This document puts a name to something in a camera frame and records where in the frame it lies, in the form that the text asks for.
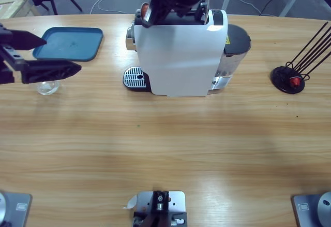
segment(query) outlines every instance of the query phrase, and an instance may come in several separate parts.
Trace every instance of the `metal plate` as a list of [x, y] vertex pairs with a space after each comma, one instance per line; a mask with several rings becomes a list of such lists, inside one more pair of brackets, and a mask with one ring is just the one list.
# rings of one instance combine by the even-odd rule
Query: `metal plate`
[[[174, 213], [186, 212], [185, 194], [182, 191], [169, 191], [169, 211]], [[151, 211], [153, 191], [142, 191], [137, 195], [137, 212], [148, 213]]]
[[331, 192], [326, 192], [320, 197], [317, 215], [322, 227], [331, 227]]
[[293, 210], [298, 227], [321, 227], [317, 216], [320, 194], [296, 195], [292, 197]]
[[0, 192], [0, 225], [4, 222], [6, 215], [6, 199]]
[[140, 67], [132, 67], [124, 72], [123, 83], [129, 88], [146, 88], [143, 71]]
[[32, 196], [26, 193], [5, 192], [7, 210], [5, 221], [12, 227], [24, 227], [27, 221]]

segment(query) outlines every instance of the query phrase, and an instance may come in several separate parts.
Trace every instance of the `wooden table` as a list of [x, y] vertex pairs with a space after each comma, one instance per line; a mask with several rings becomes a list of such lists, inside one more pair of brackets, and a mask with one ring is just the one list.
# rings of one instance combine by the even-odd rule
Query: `wooden table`
[[[0, 187], [34, 197], [28, 227], [130, 227], [141, 190], [182, 190], [190, 227], [295, 226], [290, 197], [331, 189], [331, 63], [298, 95], [269, 81], [324, 23], [229, 16], [252, 49], [229, 86], [176, 98], [125, 89], [138, 64], [125, 48], [131, 15], [3, 20], [39, 36], [99, 27], [97, 57], [53, 95], [0, 87]], [[21, 52], [26, 59], [31, 52]]]

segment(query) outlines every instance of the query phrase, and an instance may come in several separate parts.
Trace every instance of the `clear glass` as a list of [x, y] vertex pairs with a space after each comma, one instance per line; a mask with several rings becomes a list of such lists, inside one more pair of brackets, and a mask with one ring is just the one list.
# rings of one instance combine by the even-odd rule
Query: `clear glass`
[[30, 84], [32, 88], [35, 88], [38, 93], [42, 95], [50, 95], [55, 93], [60, 87], [59, 81], [44, 81]]

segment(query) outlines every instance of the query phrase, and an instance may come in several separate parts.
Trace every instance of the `black stand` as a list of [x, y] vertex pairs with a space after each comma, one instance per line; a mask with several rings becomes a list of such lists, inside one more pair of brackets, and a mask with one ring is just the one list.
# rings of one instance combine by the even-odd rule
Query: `black stand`
[[[301, 80], [300, 86], [292, 87], [290, 84], [290, 78], [299, 77]], [[275, 87], [287, 94], [300, 93], [305, 88], [305, 81], [300, 73], [292, 68], [280, 66], [271, 71], [271, 82]]]

